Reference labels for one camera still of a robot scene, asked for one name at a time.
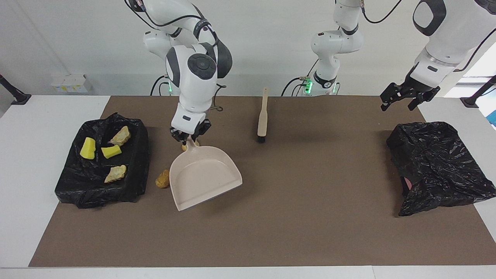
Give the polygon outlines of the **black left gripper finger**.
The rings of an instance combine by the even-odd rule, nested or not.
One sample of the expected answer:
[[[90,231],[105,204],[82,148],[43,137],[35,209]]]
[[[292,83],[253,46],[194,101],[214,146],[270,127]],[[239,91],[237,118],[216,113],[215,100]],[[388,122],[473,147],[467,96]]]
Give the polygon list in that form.
[[[381,98],[381,110],[385,112],[391,104],[398,102],[406,98],[407,87],[403,85],[398,85],[396,83],[390,83],[380,94]]]
[[[433,88],[432,90],[426,91],[426,92],[418,92],[416,93],[415,98],[408,104],[408,109],[410,111],[413,111],[415,108],[417,108],[418,105],[422,104],[423,102],[430,102],[436,97],[437,93],[441,90],[440,88]]]

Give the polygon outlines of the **beige plastic dustpan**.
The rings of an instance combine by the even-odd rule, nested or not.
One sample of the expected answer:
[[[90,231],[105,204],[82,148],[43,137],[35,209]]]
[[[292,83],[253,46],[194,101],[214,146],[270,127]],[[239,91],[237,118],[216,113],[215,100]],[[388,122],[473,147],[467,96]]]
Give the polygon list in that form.
[[[169,182],[176,208],[183,211],[229,192],[242,185],[243,179],[225,151],[197,146],[189,137],[186,151],[170,166]]]

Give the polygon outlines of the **pale bread chunk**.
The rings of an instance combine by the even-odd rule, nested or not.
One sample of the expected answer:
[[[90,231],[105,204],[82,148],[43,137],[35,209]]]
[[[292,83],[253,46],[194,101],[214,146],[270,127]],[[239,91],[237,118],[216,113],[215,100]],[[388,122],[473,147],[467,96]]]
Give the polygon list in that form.
[[[128,126],[122,127],[120,131],[109,141],[112,145],[122,146],[131,138],[131,132]]]

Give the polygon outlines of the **beige hand brush black bristles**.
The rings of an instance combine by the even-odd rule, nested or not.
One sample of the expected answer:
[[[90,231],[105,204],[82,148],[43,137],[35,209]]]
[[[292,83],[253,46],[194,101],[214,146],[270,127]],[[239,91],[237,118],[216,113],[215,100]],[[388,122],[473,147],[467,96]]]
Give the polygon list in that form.
[[[267,102],[268,102],[268,94],[269,89],[265,87],[262,92],[262,105],[261,110],[258,117],[258,126],[257,126],[257,142],[265,143],[265,138],[267,135],[267,124],[268,124],[268,111],[267,111]]]

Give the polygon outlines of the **yellow sponge chunk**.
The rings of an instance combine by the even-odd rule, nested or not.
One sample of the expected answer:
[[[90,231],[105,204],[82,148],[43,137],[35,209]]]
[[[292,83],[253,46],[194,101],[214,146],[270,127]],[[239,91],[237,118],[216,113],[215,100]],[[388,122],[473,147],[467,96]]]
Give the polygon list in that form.
[[[96,152],[96,141],[94,138],[86,137],[82,148],[80,150],[80,156],[87,160],[94,160]]]
[[[122,154],[121,147],[119,145],[112,145],[109,147],[101,148],[101,152],[106,159],[115,157],[116,155]]]

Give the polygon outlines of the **black bag lined bin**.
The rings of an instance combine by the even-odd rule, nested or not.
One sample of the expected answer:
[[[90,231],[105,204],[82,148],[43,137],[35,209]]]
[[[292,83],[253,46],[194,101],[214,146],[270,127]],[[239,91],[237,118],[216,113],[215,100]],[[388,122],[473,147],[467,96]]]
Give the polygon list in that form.
[[[399,176],[412,184],[399,210],[400,217],[496,197],[496,186],[447,122],[399,124],[386,144]]]
[[[122,127],[128,126],[131,138],[121,146],[122,154],[106,159],[101,148],[109,143]],[[96,141],[94,160],[80,156],[86,137]],[[110,168],[126,165],[126,176],[110,184],[104,180]],[[136,202],[146,191],[150,151],[148,131],[140,119],[126,118],[114,113],[105,119],[84,122],[76,133],[55,194],[61,203],[78,208],[97,208],[115,202]]]

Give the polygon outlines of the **brown bread roll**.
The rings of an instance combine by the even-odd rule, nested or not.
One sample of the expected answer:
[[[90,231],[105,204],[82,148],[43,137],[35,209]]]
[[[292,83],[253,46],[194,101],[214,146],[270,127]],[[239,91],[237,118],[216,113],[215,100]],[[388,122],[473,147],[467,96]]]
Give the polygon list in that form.
[[[168,169],[165,169],[155,180],[155,185],[158,188],[168,188],[170,185],[170,171]]]

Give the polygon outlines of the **brown table mat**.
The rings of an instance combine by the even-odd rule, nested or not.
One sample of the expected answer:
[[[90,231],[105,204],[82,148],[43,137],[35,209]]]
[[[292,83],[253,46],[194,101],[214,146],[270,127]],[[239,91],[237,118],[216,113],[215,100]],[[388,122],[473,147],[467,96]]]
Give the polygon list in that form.
[[[494,265],[496,243],[473,205],[399,217],[402,186],[386,140],[423,122],[377,96],[219,97],[202,145],[225,150],[243,185],[179,212],[155,179],[180,154],[169,133],[176,97],[115,96],[102,113],[141,119],[151,163],[136,203],[58,204],[31,267]]]

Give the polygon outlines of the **white wall power box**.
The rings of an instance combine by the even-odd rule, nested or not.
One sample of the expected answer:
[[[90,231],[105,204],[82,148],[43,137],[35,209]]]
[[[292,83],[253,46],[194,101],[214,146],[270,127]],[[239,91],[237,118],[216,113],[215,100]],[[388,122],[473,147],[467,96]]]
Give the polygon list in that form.
[[[83,93],[92,92],[93,85],[85,74],[70,74],[53,78],[51,88],[57,93]]]

